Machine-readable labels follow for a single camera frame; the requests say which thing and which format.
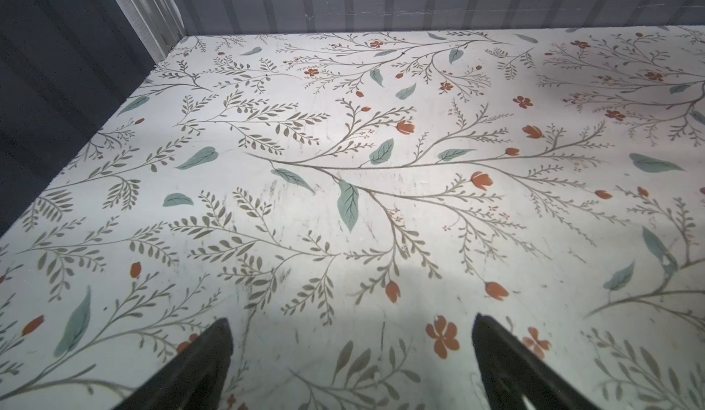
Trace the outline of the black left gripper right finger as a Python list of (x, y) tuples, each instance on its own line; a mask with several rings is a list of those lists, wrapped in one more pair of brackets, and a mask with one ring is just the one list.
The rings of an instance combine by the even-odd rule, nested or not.
[(598, 408), (493, 317), (476, 315), (472, 341), (490, 408)]

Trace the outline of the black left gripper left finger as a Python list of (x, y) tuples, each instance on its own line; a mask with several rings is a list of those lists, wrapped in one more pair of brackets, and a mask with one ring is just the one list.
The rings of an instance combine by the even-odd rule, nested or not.
[(115, 410), (216, 409), (232, 355), (229, 321), (220, 318)]

